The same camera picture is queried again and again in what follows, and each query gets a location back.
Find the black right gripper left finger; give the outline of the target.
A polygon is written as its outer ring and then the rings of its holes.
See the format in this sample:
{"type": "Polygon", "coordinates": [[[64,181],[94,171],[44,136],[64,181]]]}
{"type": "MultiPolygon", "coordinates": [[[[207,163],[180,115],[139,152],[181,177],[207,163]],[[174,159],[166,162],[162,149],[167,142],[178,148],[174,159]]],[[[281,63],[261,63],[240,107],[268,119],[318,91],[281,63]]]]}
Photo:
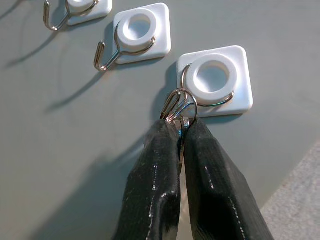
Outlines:
{"type": "Polygon", "coordinates": [[[176,240],[181,186],[179,134],[160,119],[129,173],[113,240],[176,240]]]}

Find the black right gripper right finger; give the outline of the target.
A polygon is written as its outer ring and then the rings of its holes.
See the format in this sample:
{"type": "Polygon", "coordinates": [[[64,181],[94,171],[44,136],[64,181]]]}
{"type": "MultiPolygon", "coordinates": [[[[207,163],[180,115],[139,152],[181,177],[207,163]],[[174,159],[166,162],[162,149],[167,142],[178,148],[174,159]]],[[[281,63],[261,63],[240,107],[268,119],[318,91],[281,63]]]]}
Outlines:
{"type": "Polygon", "coordinates": [[[246,178],[201,119],[187,132],[184,164],[194,240],[275,240],[246,178]]]}

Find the silver key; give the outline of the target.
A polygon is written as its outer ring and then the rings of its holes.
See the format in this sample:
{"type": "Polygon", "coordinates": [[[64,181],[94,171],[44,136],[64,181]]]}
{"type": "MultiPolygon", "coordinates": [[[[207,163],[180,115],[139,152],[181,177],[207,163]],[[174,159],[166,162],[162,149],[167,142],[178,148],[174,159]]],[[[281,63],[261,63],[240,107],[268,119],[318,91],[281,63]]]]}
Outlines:
{"type": "Polygon", "coordinates": [[[185,139],[188,129],[195,122],[198,115],[198,103],[191,92],[185,88],[177,88],[173,90],[165,100],[162,108],[160,119],[174,124],[177,128],[178,151],[179,151],[179,167],[182,169],[185,152],[185,139]],[[184,116],[183,112],[190,107],[194,107],[193,117],[184,116]]]}

